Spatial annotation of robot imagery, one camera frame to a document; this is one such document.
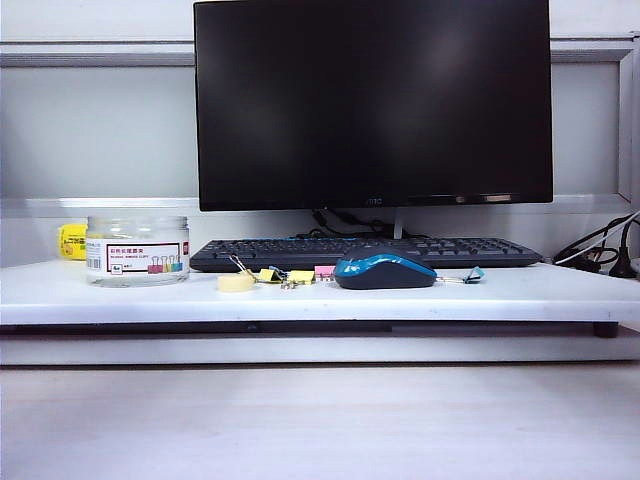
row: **yellow object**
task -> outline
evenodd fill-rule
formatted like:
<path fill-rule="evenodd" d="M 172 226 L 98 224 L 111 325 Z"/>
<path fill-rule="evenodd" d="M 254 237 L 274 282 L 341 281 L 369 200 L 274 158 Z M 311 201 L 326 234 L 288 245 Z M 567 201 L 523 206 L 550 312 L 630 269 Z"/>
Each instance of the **yellow object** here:
<path fill-rule="evenodd" d="M 275 270 L 271 270 L 270 268 L 262 268 L 260 269 L 260 273 L 258 274 L 258 281 L 265 283 L 282 283 L 282 279 L 276 273 Z"/>
<path fill-rule="evenodd" d="M 256 279 L 245 271 L 228 273 L 218 277 L 218 290 L 220 292 L 246 292 L 251 290 L 254 283 L 256 283 Z"/>
<path fill-rule="evenodd" d="M 83 223 L 67 223 L 58 228 L 60 255 L 71 260 L 86 260 L 85 237 L 87 226 Z"/>
<path fill-rule="evenodd" d="M 315 277 L 313 270 L 291 270 L 287 276 L 287 281 L 298 285 L 311 285 Z"/>

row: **blue and black mouse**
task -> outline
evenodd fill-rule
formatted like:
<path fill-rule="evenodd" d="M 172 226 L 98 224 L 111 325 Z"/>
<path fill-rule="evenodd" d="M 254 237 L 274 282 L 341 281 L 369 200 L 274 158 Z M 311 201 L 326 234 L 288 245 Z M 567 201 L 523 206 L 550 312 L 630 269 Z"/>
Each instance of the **blue and black mouse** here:
<path fill-rule="evenodd" d="M 336 263 L 334 275 L 338 285 L 352 290 L 430 287 L 437 277 L 419 255 L 390 247 L 349 250 Z"/>

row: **monitor stand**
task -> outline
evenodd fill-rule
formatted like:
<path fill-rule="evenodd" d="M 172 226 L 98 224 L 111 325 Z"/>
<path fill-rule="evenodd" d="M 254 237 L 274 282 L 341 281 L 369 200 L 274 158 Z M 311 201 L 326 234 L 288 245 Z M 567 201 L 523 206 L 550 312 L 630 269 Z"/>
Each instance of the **monitor stand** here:
<path fill-rule="evenodd" d="M 399 240 L 402 238 L 402 230 L 404 229 L 404 213 L 403 207 L 396 207 L 393 221 L 393 238 Z"/>

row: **keyboard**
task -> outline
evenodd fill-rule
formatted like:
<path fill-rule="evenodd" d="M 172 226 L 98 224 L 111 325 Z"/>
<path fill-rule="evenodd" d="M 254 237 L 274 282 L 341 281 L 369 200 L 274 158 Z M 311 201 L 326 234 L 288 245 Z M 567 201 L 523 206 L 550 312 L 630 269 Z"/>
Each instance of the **keyboard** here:
<path fill-rule="evenodd" d="M 419 255 L 434 268 L 524 267 L 542 260 L 526 247 L 500 238 L 279 238 L 213 240 L 191 257 L 190 265 L 203 272 L 237 272 L 229 259 L 237 255 L 251 270 L 270 266 L 282 270 L 313 270 L 335 265 L 354 247 L 389 246 Z"/>

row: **black monitor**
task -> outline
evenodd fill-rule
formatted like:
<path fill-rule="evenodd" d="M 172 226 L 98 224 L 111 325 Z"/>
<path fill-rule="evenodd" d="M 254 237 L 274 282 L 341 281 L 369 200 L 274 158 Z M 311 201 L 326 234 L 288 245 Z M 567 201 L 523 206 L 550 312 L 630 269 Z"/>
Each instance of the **black monitor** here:
<path fill-rule="evenodd" d="M 552 200 L 546 1 L 194 15 L 201 210 Z"/>

